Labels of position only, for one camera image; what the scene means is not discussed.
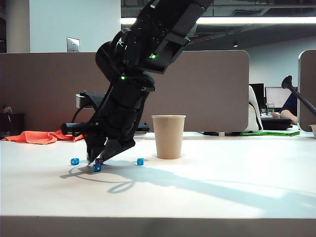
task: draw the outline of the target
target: dice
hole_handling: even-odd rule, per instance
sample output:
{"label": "dice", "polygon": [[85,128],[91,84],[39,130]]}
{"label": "dice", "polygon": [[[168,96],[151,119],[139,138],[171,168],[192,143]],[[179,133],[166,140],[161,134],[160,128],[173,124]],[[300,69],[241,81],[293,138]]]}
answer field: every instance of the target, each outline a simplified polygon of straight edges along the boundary
{"label": "dice", "polygon": [[137,165],[143,165],[143,164],[144,164],[144,158],[138,158]]}
{"label": "dice", "polygon": [[71,163],[71,165],[77,165],[77,164],[79,164],[79,159],[78,158],[72,158],[70,160],[70,163]]}
{"label": "dice", "polygon": [[104,160],[102,158],[97,158],[94,160],[96,164],[103,164]]}
{"label": "dice", "polygon": [[101,169],[102,169],[102,165],[100,165],[100,164],[94,164],[94,165],[92,166],[93,172],[100,172]]}

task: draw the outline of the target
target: orange cloth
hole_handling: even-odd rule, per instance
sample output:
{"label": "orange cloth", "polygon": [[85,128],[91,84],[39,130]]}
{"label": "orange cloth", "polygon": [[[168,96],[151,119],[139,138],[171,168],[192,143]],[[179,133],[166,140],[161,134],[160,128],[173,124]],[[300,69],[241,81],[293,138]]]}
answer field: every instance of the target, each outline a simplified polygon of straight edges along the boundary
{"label": "orange cloth", "polygon": [[56,132],[37,132],[24,131],[20,135],[5,137],[4,140],[13,142],[33,143],[33,144],[49,144],[58,141],[72,141],[82,139],[83,136],[74,137],[73,135],[63,135],[61,130]]}

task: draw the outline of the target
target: wall plate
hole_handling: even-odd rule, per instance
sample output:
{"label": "wall plate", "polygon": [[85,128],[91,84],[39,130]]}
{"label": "wall plate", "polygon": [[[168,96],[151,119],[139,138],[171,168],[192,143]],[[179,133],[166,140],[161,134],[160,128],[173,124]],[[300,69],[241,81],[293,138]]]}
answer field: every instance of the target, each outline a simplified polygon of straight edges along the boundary
{"label": "wall plate", "polygon": [[79,39],[67,37],[67,52],[80,52]]}

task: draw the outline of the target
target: person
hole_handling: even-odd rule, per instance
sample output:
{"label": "person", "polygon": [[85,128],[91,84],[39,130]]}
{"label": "person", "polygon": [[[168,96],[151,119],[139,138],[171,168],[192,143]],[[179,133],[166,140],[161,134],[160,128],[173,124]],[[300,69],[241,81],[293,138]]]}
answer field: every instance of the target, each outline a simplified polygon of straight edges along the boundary
{"label": "person", "polygon": [[271,113],[274,118],[291,119],[292,124],[297,124],[297,98],[291,93],[280,110],[280,114]]}

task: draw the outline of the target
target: brown paper cup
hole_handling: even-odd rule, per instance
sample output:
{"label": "brown paper cup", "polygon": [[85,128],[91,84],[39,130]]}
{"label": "brown paper cup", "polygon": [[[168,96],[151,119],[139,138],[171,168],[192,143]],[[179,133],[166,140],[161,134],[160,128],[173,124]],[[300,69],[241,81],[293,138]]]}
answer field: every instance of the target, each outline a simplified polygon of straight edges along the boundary
{"label": "brown paper cup", "polygon": [[158,158],[180,158],[185,117],[185,115],[152,116]]}
{"label": "brown paper cup", "polygon": [[312,131],[313,131],[313,134],[314,134],[314,138],[316,139],[316,124],[311,124],[309,125],[310,127],[312,127]]}

